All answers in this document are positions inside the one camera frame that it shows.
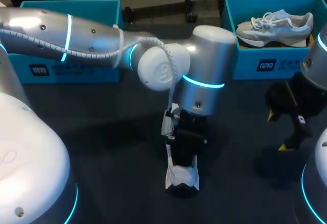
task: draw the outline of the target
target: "white sneaker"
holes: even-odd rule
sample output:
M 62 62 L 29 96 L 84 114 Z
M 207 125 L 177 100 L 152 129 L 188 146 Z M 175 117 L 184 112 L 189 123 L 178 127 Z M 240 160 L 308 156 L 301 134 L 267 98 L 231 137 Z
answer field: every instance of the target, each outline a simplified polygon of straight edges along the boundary
M 312 28 L 313 15 L 310 12 L 294 16 L 280 10 L 239 24 L 236 33 L 241 41 L 255 47 L 264 47 L 273 41 L 292 47 L 306 47 Z
M 180 108 L 177 104 L 173 103 L 172 114 L 179 115 Z M 171 119 L 166 117 L 166 112 L 163 115 L 161 134 L 170 136 L 173 133 L 174 126 L 177 125 L 177 119 Z M 171 192 L 175 196 L 189 197 L 196 194 L 200 189 L 199 172 L 197 156 L 192 159 L 192 166 L 183 167 L 180 165 L 174 165 L 172 159 L 171 148 L 166 144 L 168 168 L 166 173 L 166 190 Z
M 170 146 L 166 145 L 168 156 L 168 169 L 166 173 L 166 189 L 169 187 L 183 188 L 186 191 L 187 188 L 195 188 L 199 191 L 199 172 L 197 156 L 193 157 L 192 167 L 182 167 L 173 164 L 173 159 L 170 151 Z

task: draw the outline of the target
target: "blue box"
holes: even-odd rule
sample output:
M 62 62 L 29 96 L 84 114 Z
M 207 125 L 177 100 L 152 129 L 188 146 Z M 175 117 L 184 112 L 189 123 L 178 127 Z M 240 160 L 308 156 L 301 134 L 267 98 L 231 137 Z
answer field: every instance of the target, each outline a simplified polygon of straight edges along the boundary
M 35 1 L 23 2 L 20 7 L 41 8 L 103 23 L 123 27 L 121 5 L 118 0 L 96 1 Z M 120 70 L 111 67 L 93 67 L 76 63 L 18 54 L 9 54 L 22 84 L 96 84 L 118 83 Z M 35 70 L 46 70 L 38 75 Z
M 250 21 L 251 17 L 262 17 L 266 12 L 281 9 L 291 15 L 311 12 L 314 17 L 314 39 L 327 22 L 327 5 L 324 0 L 225 0 L 223 28 L 236 35 L 235 26 L 238 24 Z M 291 78 L 300 70 L 299 63 L 310 48 L 243 49 L 237 43 L 237 49 L 238 54 L 232 62 L 233 79 L 256 80 Z M 272 63 L 273 68 L 263 71 L 259 68 L 263 62 Z

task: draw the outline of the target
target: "cable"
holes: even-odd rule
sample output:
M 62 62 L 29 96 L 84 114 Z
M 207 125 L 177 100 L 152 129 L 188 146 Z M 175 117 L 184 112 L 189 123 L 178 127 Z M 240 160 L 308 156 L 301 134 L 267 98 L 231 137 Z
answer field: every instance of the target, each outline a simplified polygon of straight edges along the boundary
M 65 48 L 62 48 L 62 47 L 60 47 L 58 45 L 54 45 L 54 44 L 45 42 L 43 40 L 28 36 L 26 34 L 15 32 L 15 31 L 12 31 L 12 30 L 0 29 L 0 33 L 12 35 L 12 36 L 15 36 L 17 38 L 23 38 L 23 39 L 25 39 L 25 40 L 27 40 L 29 42 L 32 42 L 32 43 L 34 43 L 36 45 L 40 45 L 40 46 L 52 49 L 52 50 L 57 51 L 57 52 L 61 52 L 63 54 L 66 53 L 67 55 L 75 56 L 75 57 L 79 57 L 79 58 L 108 59 L 108 58 L 112 58 L 114 56 L 118 56 L 115 63 L 114 63 L 114 66 L 115 65 L 118 66 L 119 61 L 120 61 L 119 55 L 121 55 L 123 51 L 131 48 L 132 46 L 140 44 L 140 43 L 152 43 L 152 44 L 158 46 L 159 48 L 161 48 L 166 53 L 166 55 L 168 57 L 169 65 L 170 65 L 171 72 L 172 72 L 172 75 L 173 75 L 173 82 L 172 82 L 172 86 L 171 86 L 170 91 L 169 91 L 167 110 L 171 110 L 171 108 L 173 106 L 173 95 L 174 95 L 175 86 L 176 86 L 177 79 L 178 79 L 177 66 L 176 66 L 176 62 L 175 62 L 175 60 L 173 58 L 173 55 L 170 52 L 170 50 L 158 38 L 144 37 L 144 38 L 138 39 L 137 41 L 123 47 L 124 36 L 122 34 L 120 34 L 120 47 L 119 47 L 119 49 L 117 51 L 110 52 L 110 53 L 105 53 L 105 54 L 90 54 L 90 53 L 84 53 L 84 52 L 71 51 L 70 49 L 65 49 Z

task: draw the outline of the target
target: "shoe lace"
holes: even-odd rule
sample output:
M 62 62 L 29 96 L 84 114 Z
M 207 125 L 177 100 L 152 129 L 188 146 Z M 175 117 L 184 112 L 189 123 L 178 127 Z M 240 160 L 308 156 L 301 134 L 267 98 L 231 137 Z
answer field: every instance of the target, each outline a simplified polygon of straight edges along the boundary
M 276 26 L 276 24 L 278 22 L 285 21 L 285 20 L 287 20 L 288 23 L 290 25 L 292 25 L 292 22 L 291 22 L 291 20 L 289 18 L 284 18 L 284 19 L 275 20 L 275 21 L 267 19 L 266 17 L 268 15 L 270 15 L 270 14 L 272 14 L 272 12 L 265 13 L 262 18 L 254 18 L 254 17 L 252 17 L 251 18 L 251 23 L 252 23 L 252 26 L 254 27 L 254 29 L 259 29 L 259 28 L 262 28 L 263 26 L 274 27 L 274 26 Z

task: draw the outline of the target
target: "dark grey floor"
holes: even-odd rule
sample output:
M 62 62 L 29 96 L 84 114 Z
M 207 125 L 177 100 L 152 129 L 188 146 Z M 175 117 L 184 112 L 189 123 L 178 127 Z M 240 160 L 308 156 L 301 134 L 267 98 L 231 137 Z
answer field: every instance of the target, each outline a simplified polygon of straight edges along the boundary
M 133 27 L 161 38 L 189 35 L 192 26 Z M 209 145 L 199 159 L 201 191 L 191 199 L 165 193 L 160 140 L 167 93 L 147 90 L 133 73 L 119 85 L 27 86 L 36 113 L 66 144 L 80 189 L 79 223 L 296 224 L 292 197 L 323 129 L 301 150 L 277 149 L 291 120 L 267 123 L 264 94 L 271 81 L 228 82 L 210 119 Z

